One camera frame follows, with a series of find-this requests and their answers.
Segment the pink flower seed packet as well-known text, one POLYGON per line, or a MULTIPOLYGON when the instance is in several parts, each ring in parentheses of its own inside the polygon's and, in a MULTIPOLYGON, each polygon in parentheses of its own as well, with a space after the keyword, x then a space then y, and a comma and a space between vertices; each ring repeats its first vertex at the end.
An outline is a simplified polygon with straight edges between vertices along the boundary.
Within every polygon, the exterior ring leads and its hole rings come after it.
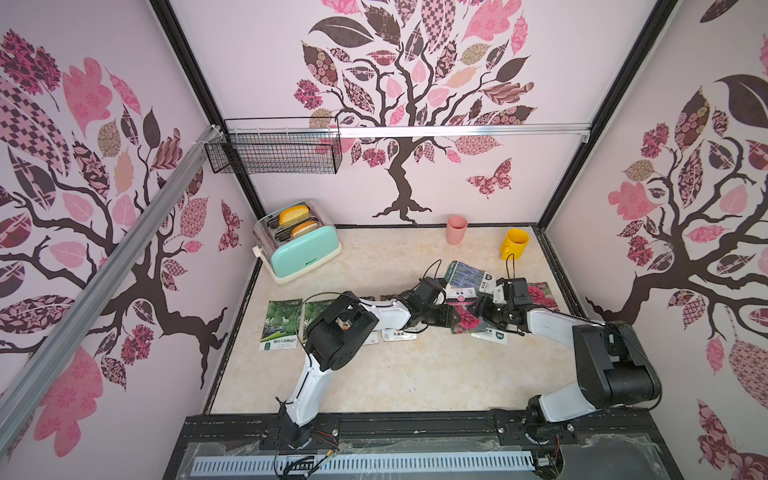
POLYGON ((486 324, 469 311, 477 298, 478 294, 472 287, 448 290, 446 304, 454 311, 450 320, 453 334, 481 333, 487 330, 486 324))

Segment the lavender seed packet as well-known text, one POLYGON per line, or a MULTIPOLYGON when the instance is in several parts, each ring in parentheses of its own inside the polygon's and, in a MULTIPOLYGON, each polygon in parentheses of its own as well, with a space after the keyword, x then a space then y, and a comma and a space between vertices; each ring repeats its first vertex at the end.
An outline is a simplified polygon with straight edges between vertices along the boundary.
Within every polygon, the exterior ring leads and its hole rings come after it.
POLYGON ((492 293, 496 287, 495 277, 460 261, 452 261, 445 273, 447 291, 473 289, 475 293, 492 293))
POLYGON ((471 331, 471 336, 483 341, 492 342, 499 345, 508 344, 508 335, 506 332, 495 329, 486 324, 481 324, 471 331))

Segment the marigold seed packet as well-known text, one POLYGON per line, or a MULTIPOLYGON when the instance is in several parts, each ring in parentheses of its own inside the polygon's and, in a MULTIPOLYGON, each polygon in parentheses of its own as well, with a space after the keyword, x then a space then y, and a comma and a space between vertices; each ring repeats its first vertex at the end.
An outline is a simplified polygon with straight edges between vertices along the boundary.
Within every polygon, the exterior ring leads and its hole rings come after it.
MULTIPOLYGON (((370 303, 370 302, 376 302, 376 301, 377 301, 377 298, 376 298, 375 296, 362 296, 362 297, 360 298, 360 300, 361 300, 361 301, 364 301, 364 302, 368 302, 368 303, 370 303)), ((371 332, 371 333, 368 335, 368 337, 367 337, 367 339, 365 340, 365 342, 363 343, 363 345, 364 345, 364 346, 368 346, 368 345, 377 345, 378 343, 379 343, 379 332, 378 332, 378 331, 376 331, 376 330, 374 330, 374 331, 372 331, 372 332, 371 332)))
POLYGON ((391 304, 380 308, 379 327, 385 342, 411 341, 418 338, 417 333, 410 333, 408 322, 411 312, 399 299, 393 298, 391 304))

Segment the green plant seed packet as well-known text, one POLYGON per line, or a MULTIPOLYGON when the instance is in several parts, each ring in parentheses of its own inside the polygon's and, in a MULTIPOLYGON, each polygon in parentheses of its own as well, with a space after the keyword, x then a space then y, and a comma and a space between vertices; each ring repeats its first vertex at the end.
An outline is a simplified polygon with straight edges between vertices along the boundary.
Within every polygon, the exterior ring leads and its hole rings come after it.
POLYGON ((295 349, 301 311, 301 299, 271 300, 267 306, 259 348, 262 351, 295 349))

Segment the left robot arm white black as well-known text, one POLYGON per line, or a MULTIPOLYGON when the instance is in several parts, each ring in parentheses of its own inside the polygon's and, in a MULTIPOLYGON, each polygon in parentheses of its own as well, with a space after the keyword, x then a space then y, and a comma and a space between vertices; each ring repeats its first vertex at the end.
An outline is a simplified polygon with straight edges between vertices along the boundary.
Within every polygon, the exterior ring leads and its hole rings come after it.
POLYGON ((447 304, 446 286, 443 278, 423 277, 414 288, 383 302, 340 293, 308 325, 302 373, 278 411, 281 440, 292 448, 309 442, 332 375, 354 358, 372 332, 417 334, 419 325, 446 325, 454 312, 447 304))

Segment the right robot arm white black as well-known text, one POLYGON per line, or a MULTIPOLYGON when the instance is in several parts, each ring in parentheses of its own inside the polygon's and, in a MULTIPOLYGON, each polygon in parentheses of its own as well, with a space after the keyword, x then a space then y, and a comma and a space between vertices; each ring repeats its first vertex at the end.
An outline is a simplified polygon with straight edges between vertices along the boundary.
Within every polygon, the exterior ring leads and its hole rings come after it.
POLYGON ((615 406, 658 401, 662 385, 632 328, 562 313, 533 302, 524 279, 502 279, 469 307, 475 317, 502 330, 512 326, 572 349, 576 380, 532 397, 528 422, 562 423, 615 406))

